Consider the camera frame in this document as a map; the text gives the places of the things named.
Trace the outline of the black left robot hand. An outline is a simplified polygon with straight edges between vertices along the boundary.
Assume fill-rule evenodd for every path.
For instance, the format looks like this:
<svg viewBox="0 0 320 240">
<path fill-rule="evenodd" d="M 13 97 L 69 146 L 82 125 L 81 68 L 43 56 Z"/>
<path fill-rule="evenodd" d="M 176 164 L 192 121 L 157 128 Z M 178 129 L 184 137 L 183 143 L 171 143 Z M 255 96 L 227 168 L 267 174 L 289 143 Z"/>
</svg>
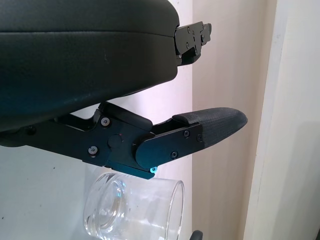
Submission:
<svg viewBox="0 0 320 240">
<path fill-rule="evenodd" d="M 247 124 L 217 107 L 153 124 L 111 103 L 173 80 L 212 26 L 180 25 L 167 0 L 3 0 L 0 144 L 30 146 L 136 176 L 209 148 Z"/>
</svg>

